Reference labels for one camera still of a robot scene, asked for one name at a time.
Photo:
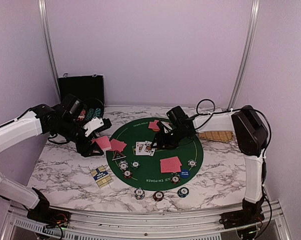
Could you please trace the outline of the brown 100 chip stack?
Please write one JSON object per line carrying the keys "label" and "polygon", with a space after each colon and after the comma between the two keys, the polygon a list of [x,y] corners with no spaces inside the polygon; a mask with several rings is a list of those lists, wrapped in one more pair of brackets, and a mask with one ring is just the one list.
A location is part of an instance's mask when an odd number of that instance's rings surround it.
{"label": "brown 100 chip stack", "polygon": [[153,194],[153,199],[156,201],[156,202],[160,202],[164,199],[164,193],[162,191],[156,191],[154,194]]}

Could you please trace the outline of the red card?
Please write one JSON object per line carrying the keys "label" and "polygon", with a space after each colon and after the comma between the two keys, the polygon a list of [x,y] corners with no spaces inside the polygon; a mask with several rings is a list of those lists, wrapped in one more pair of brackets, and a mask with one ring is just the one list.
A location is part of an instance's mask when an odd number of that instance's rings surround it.
{"label": "red card", "polygon": [[179,173],[181,171],[180,164],[173,164],[167,162],[160,163],[160,172],[161,173]]}

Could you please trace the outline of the teal 50 chips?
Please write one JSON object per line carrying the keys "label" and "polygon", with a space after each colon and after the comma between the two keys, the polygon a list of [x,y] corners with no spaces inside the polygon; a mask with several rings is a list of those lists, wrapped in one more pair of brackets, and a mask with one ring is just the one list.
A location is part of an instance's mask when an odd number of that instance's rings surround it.
{"label": "teal 50 chips", "polygon": [[132,161],[132,162],[130,163],[130,165],[131,165],[131,167],[132,167],[133,169],[138,169],[138,168],[141,166],[140,162],[137,161],[137,160]]}

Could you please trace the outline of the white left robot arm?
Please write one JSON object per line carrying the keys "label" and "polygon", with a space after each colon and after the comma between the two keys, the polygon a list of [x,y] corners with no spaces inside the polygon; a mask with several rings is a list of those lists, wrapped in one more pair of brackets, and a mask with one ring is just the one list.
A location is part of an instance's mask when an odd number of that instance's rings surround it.
{"label": "white left robot arm", "polygon": [[103,154],[93,140],[109,122],[102,116],[79,120],[87,109],[87,103],[68,94],[54,106],[39,104],[0,124],[0,199],[21,204],[39,222],[53,222],[63,215],[28,181],[48,137],[62,137],[51,141],[56,146],[74,143],[76,153],[84,158]]}

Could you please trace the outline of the red backed card deck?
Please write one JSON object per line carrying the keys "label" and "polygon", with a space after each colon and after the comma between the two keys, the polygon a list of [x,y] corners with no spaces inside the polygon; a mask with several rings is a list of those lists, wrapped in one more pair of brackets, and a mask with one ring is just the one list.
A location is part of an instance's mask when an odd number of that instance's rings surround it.
{"label": "red backed card deck", "polygon": [[103,150],[108,151],[112,149],[110,140],[107,136],[101,136],[92,140],[92,143],[97,143],[97,145]]}

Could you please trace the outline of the blue small blind button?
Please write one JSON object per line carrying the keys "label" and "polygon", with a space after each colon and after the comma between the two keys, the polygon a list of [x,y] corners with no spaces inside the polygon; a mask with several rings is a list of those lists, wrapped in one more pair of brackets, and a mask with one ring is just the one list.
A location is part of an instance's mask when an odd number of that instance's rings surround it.
{"label": "blue small blind button", "polygon": [[183,179],[187,179],[190,177],[190,171],[187,169],[182,169],[181,172],[179,173],[179,176]]}

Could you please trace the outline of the blue tan 10 chip stack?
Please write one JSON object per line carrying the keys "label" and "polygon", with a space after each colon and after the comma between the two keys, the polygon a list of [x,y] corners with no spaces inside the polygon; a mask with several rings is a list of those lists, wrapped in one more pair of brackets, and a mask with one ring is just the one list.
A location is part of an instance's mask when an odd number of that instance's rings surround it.
{"label": "blue tan 10 chip stack", "polygon": [[142,188],[136,188],[134,191],[134,196],[137,200],[142,200],[145,197],[145,191]]}

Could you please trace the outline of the blue white chip mat edge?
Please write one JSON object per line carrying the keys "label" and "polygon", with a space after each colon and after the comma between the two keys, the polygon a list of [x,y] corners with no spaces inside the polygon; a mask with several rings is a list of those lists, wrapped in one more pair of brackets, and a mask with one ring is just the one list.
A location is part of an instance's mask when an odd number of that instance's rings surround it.
{"label": "blue white chip mat edge", "polygon": [[197,162],[195,161],[195,160],[189,160],[188,162],[187,162],[187,164],[188,164],[188,166],[189,167],[191,167],[191,168],[194,168],[194,167],[196,167],[197,166]]}

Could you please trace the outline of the king of diamonds card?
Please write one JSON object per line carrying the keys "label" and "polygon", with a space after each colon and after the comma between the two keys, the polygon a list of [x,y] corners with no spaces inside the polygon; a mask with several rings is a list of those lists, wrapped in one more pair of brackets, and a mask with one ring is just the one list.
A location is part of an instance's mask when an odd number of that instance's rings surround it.
{"label": "king of diamonds card", "polygon": [[145,145],[145,142],[144,141],[137,141],[135,143],[135,154],[137,156],[141,156],[144,154],[144,145]]}

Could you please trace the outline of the red card being dealt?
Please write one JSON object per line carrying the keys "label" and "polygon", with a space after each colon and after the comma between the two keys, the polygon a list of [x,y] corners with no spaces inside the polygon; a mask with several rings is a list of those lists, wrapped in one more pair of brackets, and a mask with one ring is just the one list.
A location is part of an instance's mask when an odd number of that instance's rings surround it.
{"label": "red card being dealt", "polygon": [[182,166],[182,163],[177,156],[161,159],[160,163],[170,163],[170,164],[177,164]]}

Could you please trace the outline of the teal 50 chip stack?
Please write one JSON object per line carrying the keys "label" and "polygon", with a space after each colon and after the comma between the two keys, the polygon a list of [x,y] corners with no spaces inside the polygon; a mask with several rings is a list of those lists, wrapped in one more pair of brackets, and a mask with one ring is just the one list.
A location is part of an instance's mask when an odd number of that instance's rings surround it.
{"label": "teal 50 chip stack", "polygon": [[187,187],[181,187],[178,191],[177,191],[177,195],[180,198],[185,198],[189,195],[189,189]]}

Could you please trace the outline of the blue tan chips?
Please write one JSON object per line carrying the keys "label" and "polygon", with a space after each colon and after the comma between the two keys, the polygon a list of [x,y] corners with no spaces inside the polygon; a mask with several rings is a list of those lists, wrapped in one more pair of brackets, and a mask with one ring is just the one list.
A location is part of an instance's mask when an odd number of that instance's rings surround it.
{"label": "blue tan chips", "polygon": [[126,160],[122,160],[118,163],[118,166],[119,168],[122,170],[122,171],[125,171],[129,168],[129,164]]}

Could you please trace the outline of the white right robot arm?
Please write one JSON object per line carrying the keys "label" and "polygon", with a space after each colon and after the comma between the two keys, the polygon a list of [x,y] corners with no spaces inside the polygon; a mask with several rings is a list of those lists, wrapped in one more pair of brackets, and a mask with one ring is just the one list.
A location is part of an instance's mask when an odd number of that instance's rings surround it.
{"label": "white right robot arm", "polygon": [[188,116],[180,106],[166,114],[173,129],[166,128],[160,121],[159,132],[154,136],[152,148],[173,150],[184,138],[209,131],[232,131],[235,134],[246,167],[246,189],[242,209],[226,212],[221,219],[224,223],[241,222],[249,224],[262,211],[265,200],[266,150],[271,141],[271,127],[263,113],[250,105],[239,109],[211,113],[197,112]]}

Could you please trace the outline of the brown 100 chips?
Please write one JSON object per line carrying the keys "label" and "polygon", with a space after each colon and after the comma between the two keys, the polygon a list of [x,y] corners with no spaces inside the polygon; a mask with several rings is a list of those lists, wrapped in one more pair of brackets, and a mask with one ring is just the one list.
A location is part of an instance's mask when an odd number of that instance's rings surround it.
{"label": "brown 100 chips", "polygon": [[132,176],[133,176],[133,173],[128,169],[123,172],[123,177],[125,179],[130,179]]}

